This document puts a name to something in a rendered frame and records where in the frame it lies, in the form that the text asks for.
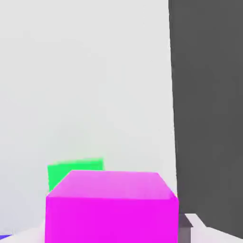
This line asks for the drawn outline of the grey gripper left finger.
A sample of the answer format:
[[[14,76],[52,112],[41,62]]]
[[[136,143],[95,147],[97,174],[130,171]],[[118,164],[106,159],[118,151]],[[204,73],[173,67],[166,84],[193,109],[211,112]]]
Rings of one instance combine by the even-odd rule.
[[[38,227],[1,239],[0,243],[45,243],[45,220]]]

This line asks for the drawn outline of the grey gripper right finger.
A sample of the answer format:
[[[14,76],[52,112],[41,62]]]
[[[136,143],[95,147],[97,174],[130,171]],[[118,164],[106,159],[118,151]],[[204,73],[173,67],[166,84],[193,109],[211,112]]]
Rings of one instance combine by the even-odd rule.
[[[178,243],[243,243],[243,239],[206,227],[196,214],[179,214]]]

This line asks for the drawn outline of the small magenta cube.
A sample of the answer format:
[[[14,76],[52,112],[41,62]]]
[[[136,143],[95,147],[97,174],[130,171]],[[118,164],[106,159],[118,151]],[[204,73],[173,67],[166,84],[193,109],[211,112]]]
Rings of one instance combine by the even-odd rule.
[[[178,243],[178,209],[158,173],[73,170],[46,197],[45,243]]]

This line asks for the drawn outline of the small green cube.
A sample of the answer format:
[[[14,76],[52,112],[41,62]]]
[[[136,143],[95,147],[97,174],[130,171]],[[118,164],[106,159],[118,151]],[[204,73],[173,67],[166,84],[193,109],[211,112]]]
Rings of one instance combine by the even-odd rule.
[[[102,158],[76,159],[59,161],[47,166],[49,192],[71,171],[71,170],[104,170]]]

